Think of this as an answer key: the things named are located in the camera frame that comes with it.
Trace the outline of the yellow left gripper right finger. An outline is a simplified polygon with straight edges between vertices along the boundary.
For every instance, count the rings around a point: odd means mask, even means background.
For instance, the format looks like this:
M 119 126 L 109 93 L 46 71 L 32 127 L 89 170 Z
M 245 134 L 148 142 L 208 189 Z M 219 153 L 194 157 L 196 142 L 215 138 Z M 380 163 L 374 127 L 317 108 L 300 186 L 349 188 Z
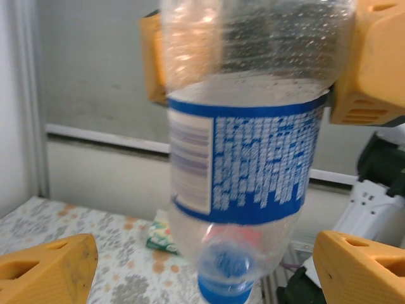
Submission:
M 321 231 L 313 248 L 327 303 L 404 303 L 404 250 L 335 231 Z

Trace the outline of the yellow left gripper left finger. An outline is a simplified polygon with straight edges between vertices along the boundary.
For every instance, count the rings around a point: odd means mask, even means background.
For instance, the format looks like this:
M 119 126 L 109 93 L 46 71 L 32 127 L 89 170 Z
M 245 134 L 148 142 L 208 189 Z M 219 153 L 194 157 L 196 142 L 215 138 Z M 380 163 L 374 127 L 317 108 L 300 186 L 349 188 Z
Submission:
M 86 303 L 98 263 L 92 234 L 1 256 L 1 303 Z

